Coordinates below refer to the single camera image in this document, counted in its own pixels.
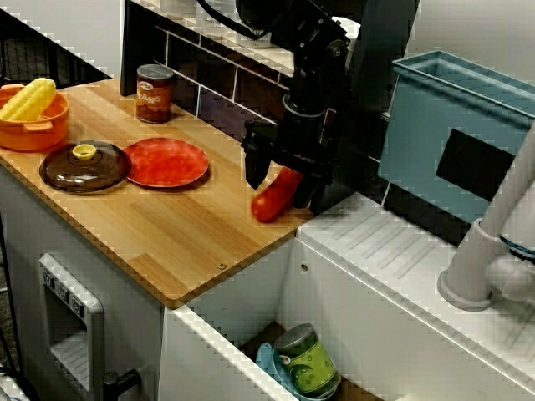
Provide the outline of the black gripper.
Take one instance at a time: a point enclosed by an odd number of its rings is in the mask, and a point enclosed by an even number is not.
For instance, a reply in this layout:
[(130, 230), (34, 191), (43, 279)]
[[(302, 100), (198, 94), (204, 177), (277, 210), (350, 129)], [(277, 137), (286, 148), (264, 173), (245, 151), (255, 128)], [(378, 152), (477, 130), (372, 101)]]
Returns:
[(247, 133), (242, 148), (246, 181), (256, 190), (264, 182), (272, 162), (297, 171), (303, 178), (295, 190), (292, 206), (308, 208), (317, 216), (337, 165), (329, 150), (332, 140), (320, 139), (324, 112), (311, 114), (299, 109), (288, 94), (283, 96), (283, 108), (283, 118), (276, 125), (252, 120), (245, 123)]

